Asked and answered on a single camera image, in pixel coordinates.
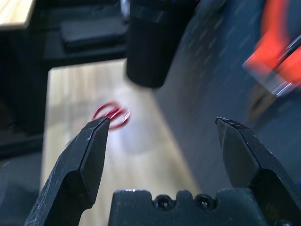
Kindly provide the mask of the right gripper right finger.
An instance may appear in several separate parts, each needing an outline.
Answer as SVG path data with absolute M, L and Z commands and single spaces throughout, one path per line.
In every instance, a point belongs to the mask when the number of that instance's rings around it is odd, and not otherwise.
M 301 224 L 301 192 L 280 161 L 245 125 L 215 120 L 230 183 L 248 188 L 271 226 Z

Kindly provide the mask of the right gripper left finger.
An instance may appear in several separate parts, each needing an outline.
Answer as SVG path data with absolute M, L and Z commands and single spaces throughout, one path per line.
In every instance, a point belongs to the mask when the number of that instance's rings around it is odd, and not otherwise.
M 95 204 L 102 178 L 109 118 L 91 121 L 58 157 L 24 225 L 77 226 Z

